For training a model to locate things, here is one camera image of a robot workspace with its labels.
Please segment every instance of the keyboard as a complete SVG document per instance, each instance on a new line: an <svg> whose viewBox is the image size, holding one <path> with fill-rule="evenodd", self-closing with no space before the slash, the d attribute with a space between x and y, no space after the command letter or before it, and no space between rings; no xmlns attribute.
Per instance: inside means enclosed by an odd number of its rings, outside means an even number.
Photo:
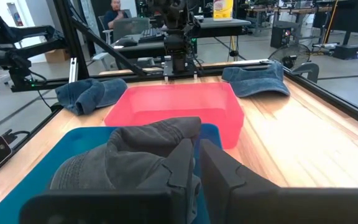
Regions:
<svg viewBox="0 0 358 224"><path fill-rule="evenodd" d="M139 43L158 42L164 40L164 34L159 28L151 28L140 34Z"/></svg>

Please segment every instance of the red plastic bin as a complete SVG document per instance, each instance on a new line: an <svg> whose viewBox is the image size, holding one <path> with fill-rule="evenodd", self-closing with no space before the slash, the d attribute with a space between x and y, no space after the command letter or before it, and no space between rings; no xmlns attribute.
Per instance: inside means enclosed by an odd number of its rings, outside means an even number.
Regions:
<svg viewBox="0 0 358 224"><path fill-rule="evenodd" d="M195 83L129 88L104 123L135 126L182 116L199 116L203 123L216 125L225 149L236 146L244 121L244 112L228 83Z"/></svg>

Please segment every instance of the cardboard box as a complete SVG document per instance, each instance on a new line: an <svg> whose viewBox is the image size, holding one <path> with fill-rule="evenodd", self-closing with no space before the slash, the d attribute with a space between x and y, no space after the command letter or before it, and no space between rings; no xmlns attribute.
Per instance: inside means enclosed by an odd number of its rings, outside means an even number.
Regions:
<svg viewBox="0 0 358 224"><path fill-rule="evenodd" d="M66 49L51 50L45 53L48 63L62 63L70 59L70 54Z"/></svg>

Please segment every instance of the fan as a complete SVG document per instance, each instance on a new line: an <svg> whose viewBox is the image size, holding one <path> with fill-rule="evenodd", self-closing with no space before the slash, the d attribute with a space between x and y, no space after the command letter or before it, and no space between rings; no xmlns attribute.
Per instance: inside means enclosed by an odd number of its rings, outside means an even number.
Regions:
<svg viewBox="0 0 358 224"><path fill-rule="evenodd" d="M303 44L288 44L277 49L268 59L278 61L285 67L292 69L309 62L310 50Z"/></svg>

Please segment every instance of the black box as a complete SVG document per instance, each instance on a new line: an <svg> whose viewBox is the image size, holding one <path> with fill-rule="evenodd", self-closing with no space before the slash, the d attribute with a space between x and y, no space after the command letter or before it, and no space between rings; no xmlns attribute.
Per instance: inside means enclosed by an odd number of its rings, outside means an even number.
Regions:
<svg viewBox="0 0 358 224"><path fill-rule="evenodd" d="M272 38L270 39L270 46L280 48L283 45L290 43L291 28L288 27L273 27Z"/></svg>
<svg viewBox="0 0 358 224"><path fill-rule="evenodd" d="M358 44L336 46L333 57L342 60L358 59Z"/></svg>

